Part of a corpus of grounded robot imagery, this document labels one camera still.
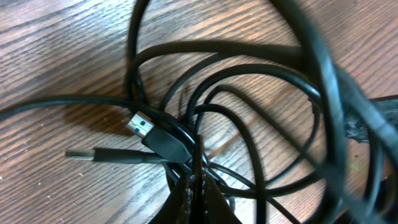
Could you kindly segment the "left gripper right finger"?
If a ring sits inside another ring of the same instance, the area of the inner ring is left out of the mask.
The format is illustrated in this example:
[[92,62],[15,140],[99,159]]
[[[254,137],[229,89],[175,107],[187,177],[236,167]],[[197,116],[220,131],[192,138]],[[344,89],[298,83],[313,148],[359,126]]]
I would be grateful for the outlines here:
[[203,222],[206,224],[241,224],[230,209],[215,180],[203,176],[202,183]]

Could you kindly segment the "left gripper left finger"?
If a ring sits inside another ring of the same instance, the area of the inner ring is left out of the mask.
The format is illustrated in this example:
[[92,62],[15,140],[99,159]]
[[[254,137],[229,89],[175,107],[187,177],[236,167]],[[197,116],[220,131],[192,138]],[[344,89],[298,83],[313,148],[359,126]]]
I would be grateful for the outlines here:
[[192,216],[193,181],[193,175],[179,179],[149,224],[194,223]]

